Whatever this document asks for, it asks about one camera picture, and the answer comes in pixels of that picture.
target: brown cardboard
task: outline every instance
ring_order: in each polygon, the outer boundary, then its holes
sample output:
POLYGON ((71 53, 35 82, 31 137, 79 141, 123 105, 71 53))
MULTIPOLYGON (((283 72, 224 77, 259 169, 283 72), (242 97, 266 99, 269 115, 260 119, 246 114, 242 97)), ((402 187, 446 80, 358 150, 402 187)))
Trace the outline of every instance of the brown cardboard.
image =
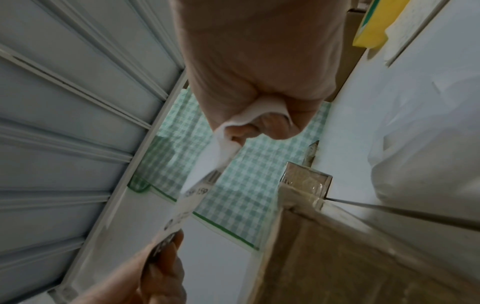
POLYGON ((279 212, 239 303, 480 303, 477 283, 328 201, 315 211, 312 194, 292 185, 279 184, 279 212))
POLYGON ((335 99, 365 51, 365 48, 352 45, 363 18, 364 13, 362 12, 350 11, 346 14, 345 29, 343 30, 343 48, 340 56, 340 65, 335 77, 336 89, 333 94, 325 99, 326 101, 331 102, 335 99))

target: barcode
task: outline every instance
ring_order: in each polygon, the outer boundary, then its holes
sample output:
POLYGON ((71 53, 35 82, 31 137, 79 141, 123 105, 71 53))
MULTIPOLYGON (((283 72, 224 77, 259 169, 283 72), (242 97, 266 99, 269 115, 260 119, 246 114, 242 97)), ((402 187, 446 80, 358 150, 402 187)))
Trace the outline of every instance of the barcode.
POLYGON ((220 175, 222 175, 220 171, 214 170, 205 177, 204 181, 209 183, 210 185, 214 185, 219 179, 220 175))

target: hand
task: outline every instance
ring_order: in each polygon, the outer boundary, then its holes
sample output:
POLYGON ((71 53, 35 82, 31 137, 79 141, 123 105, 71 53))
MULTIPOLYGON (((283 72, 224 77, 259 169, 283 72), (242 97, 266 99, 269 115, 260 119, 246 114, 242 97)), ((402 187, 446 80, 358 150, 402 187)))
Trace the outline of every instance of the hand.
POLYGON ((275 94, 293 124, 267 114, 228 132, 244 142, 301 132, 335 89, 347 0, 170 0, 188 79, 211 128, 275 94))
POLYGON ((137 253, 72 304, 185 304, 187 294, 182 286, 185 273, 177 256, 183 238, 183 232, 179 231, 160 253, 158 263, 150 264, 142 278, 144 262, 154 244, 137 253))

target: checkered tablecloth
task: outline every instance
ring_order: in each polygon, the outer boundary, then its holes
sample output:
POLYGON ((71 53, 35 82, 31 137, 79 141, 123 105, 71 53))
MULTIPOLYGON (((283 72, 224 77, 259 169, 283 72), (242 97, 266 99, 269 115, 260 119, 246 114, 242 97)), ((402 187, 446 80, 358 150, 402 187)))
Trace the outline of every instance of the checkered tablecloth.
MULTIPOLYGON (((320 138, 329 109, 330 103, 324 103, 307 128, 289 140, 264 135, 248 139, 195 214, 256 247, 286 162, 302 162, 307 147, 320 138)), ((190 88, 182 90, 130 181, 130 189, 142 192, 154 187, 175 201, 211 136, 190 88)))

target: receipt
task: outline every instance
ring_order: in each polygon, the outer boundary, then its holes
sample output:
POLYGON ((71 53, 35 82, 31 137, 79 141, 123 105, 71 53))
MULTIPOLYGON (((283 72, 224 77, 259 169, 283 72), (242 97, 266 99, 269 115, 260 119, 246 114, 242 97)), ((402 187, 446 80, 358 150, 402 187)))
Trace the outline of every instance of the receipt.
POLYGON ((146 269, 148 263, 154 263, 158 260, 161 250, 172 241, 175 234, 210 192, 241 149, 242 146, 239 143, 225 134, 225 128, 246 125, 266 113, 284 115, 292 124, 287 106, 282 98, 261 96, 243 112, 233 116, 214 131, 210 143, 198 156, 192 171, 188 175, 168 222, 156 235, 154 243, 157 245, 151 250, 143 270, 146 269))

